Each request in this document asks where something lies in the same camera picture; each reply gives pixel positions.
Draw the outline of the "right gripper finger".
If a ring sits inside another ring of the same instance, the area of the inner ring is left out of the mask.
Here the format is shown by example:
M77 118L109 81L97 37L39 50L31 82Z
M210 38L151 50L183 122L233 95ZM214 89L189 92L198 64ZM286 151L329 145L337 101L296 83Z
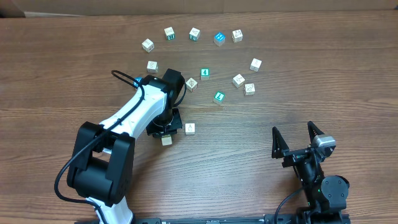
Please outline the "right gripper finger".
M289 147L276 126L272 128L272 158L282 158Z
M321 131L312 121L307 123L310 143L312 146L322 146L325 133Z

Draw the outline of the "yellow top wooden block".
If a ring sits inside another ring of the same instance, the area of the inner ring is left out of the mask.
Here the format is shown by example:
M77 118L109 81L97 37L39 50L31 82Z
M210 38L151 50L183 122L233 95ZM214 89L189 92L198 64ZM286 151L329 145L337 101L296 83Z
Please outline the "yellow top wooden block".
M170 134L162 136L161 141L163 146L172 145L172 137Z

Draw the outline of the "red D wooden block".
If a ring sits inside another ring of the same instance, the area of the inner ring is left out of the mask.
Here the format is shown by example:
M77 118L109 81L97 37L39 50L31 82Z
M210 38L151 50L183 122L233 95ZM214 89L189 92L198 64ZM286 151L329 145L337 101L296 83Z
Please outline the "red D wooden block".
M186 135L195 135L195 123L186 123L185 124L185 134Z

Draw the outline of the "number 2 wooden block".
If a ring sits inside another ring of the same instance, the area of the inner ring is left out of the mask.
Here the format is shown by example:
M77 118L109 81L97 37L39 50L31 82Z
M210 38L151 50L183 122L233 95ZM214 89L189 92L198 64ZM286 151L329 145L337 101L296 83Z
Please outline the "number 2 wooden block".
M191 92L193 92L198 87L198 82L196 80L194 80L193 78L189 78L186 81L186 86Z

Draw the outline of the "wooden block yellow blue side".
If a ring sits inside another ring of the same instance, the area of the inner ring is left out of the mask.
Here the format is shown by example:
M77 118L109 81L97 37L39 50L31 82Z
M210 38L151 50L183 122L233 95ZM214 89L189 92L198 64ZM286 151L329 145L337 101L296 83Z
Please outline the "wooden block yellow blue side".
M142 42L142 48L148 53L151 52L154 49L153 41L151 41L150 39L144 40Z

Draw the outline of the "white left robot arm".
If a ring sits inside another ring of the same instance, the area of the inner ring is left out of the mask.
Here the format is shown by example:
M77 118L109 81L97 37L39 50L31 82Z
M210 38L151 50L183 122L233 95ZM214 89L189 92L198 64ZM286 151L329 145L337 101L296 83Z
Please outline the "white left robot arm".
M114 115L95 124L85 122L78 130L71 159L58 173L54 190L67 174L67 185L76 190L75 203L91 205L95 223L134 223L126 194L132 183L136 139L145 131L154 138L171 137L182 128L177 106L186 93L185 79L176 70L167 69L162 78L148 75L136 79L113 70L112 75L135 88L136 94Z

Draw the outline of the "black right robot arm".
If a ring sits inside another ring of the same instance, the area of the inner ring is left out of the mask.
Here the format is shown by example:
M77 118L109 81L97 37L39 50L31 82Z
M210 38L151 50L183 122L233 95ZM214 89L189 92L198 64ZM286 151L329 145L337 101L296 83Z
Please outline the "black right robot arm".
M272 158L283 159L282 166L293 167L301 188L288 195L277 207L271 220L274 223L349 223L346 208L349 181L340 175L326 176L321 163L335 150L333 136L325 134L312 121L307 123L310 144L291 151L280 131L272 128ZM280 215L282 206L292 197L304 192L308 205L293 215Z

